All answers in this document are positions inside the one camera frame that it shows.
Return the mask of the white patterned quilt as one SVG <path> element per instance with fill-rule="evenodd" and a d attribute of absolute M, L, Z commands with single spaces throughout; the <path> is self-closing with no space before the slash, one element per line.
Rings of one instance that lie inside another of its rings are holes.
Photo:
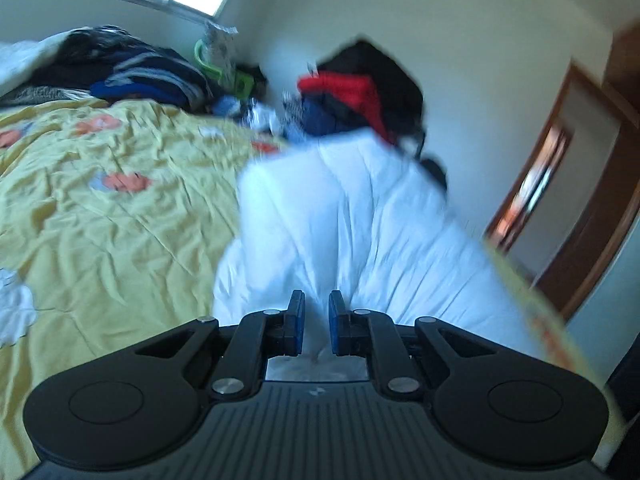
<path fill-rule="evenodd" d="M 35 70 L 50 64 L 58 55 L 71 30 L 40 41 L 24 40 L 0 47 L 0 96 L 12 92 L 28 81 Z"/>

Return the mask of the brown wooden door frame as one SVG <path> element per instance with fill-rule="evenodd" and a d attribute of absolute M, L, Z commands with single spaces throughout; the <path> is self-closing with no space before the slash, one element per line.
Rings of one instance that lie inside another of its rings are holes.
<path fill-rule="evenodd" d="M 639 27 L 602 79 L 570 62 L 541 134 L 486 229 L 563 320 L 603 278 L 639 211 Z"/>

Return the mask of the yellow carrot print bedspread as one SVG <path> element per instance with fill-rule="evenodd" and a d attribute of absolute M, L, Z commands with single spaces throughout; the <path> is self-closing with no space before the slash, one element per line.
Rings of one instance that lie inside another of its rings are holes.
<path fill-rule="evenodd" d="M 279 139 L 152 101 L 1 116 L 1 474 L 48 377 L 206 315 L 239 231 L 236 180 Z"/>

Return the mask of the dark blue garment on pile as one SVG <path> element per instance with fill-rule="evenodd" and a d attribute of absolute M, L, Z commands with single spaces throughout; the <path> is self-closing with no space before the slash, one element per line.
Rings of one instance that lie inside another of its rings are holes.
<path fill-rule="evenodd" d="M 322 138 L 368 128 L 369 123 L 358 114 L 347 110 L 347 117 L 341 118 L 315 99 L 302 99 L 302 114 L 298 120 L 299 129 L 306 138 Z"/>

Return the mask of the dark blue striped clothes pile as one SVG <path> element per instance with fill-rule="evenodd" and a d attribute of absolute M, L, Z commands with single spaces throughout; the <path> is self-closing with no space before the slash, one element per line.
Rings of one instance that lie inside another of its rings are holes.
<path fill-rule="evenodd" d="M 153 100 L 199 113 L 224 89 L 172 49 L 151 46 L 112 25 L 75 29 L 33 86 L 85 90 L 104 101 Z"/>

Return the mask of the white quilted down jacket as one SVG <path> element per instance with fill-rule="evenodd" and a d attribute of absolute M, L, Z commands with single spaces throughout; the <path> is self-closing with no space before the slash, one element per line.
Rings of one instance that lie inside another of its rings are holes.
<path fill-rule="evenodd" d="M 486 249 L 414 160 L 369 131 L 294 146 L 250 162 L 238 182 L 240 232 L 224 251 L 213 315 L 224 325 L 305 295 L 299 356 L 268 362 L 271 380 L 340 382 L 367 375 L 331 349 L 329 296 L 400 325 L 439 318 L 542 358 Z"/>

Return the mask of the floral cushion on chair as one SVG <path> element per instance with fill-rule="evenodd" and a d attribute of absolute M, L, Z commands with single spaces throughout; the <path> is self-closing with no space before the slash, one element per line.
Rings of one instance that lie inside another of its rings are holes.
<path fill-rule="evenodd" d="M 207 21 L 203 36 L 204 58 L 207 62 L 224 70 L 228 86 L 235 72 L 235 38 L 238 30 L 231 26 L 222 26 L 215 21 Z"/>

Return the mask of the black jacket on pile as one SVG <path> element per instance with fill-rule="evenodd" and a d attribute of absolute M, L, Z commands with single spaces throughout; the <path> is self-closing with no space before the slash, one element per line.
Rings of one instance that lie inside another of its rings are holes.
<path fill-rule="evenodd" d="M 369 37 L 360 35 L 322 58 L 316 67 L 318 73 L 369 77 L 378 92 L 387 131 L 414 159 L 421 157 L 426 140 L 424 97 L 404 66 Z"/>

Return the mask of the green plastic chair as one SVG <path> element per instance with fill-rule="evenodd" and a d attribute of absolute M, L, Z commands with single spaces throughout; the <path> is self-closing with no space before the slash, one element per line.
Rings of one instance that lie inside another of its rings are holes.
<path fill-rule="evenodd" d="M 204 46 L 203 41 L 198 40 L 196 44 L 194 44 L 193 48 L 193 56 L 196 65 L 200 68 L 200 70 L 213 82 L 216 82 L 218 86 L 224 84 L 224 80 L 226 79 L 226 74 L 224 70 L 217 65 L 210 64 L 204 58 Z M 254 78 L 249 74 L 244 72 L 240 72 L 236 70 L 234 72 L 234 81 L 232 87 L 232 93 L 239 100 L 248 100 L 252 91 L 254 90 Z"/>

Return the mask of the red garment on pile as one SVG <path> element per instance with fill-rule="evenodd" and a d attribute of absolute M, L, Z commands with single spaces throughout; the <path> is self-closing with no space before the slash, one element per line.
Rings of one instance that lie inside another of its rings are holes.
<path fill-rule="evenodd" d="M 319 72 L 303 76 L 297 89 L 307 94 L 327 94 L 351 112 L 361 116 L 367 124 L 388 144 L 397 143 L 396 136 L 383 122 L 382 103 L 378 89 L 368 76 Z"/>

